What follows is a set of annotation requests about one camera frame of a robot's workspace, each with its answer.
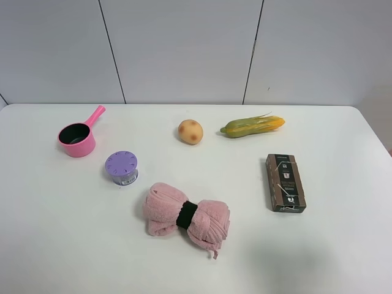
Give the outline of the pink towel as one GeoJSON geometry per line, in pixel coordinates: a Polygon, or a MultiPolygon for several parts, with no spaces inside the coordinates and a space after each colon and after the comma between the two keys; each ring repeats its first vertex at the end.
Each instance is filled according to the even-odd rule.
{"type": "Polygon", "coordinates": [[[202,200],[195,204],[184,192],[165,183],[151,186],[143,203],[143,214],[150,235],[166,236],[182,228],[193,243],[211,251],[213,259],[217,259],[230,226],[226,203],[202,200]]]}

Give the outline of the toy potato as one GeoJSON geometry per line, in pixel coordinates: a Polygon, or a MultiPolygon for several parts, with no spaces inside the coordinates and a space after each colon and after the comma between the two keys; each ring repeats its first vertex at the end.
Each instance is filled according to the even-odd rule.
{"type": "Polygon", "coordinates": [[[197,121],[187,119],[178,126],[178,136],[183,142],[196,145],[203,138],[203,128],[197,121]]]}

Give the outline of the toy corn cob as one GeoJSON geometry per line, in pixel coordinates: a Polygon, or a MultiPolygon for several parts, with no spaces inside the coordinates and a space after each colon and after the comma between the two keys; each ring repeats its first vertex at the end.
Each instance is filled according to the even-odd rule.
{"type": "Polygon", "coordinates": [[[283,118],[265,114],[230,121],[220,129],[220,133],[228,138],[241,138],[248,135],[271,132],[284,124],[285,120],[283,118]]]}

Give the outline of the purple lidded round container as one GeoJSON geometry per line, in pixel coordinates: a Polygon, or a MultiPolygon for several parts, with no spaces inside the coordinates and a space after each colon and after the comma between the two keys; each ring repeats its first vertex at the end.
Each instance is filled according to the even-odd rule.
{"type": "Polygon", "coordinates": [[[137,157],[129,151],[117,151],[105,161],[105,171],[119,186],[132,184],[138,178],[137,157]]]}

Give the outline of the brown rectangular box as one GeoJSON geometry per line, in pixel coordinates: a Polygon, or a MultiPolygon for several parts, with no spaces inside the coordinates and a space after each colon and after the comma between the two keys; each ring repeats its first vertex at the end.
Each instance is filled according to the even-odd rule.
{"type": "Polygon", "coordinates": [[[268,154],[266,171],[272,211],[302,213],[307,204],[295,157],[288,154],[268,154]]]}

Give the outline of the pink toy saucepan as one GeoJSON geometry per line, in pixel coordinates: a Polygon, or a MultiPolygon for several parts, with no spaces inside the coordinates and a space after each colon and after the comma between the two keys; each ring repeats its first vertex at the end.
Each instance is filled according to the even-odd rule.
{"type": "Polygon", "coordinates": [[[99,105],[85,122],[70,124],[60,131],[58,143],[68,156],[84,157],[94,150],[96,141],[92,133],[92,127],[105,111],[105,107],[99,105]]]}

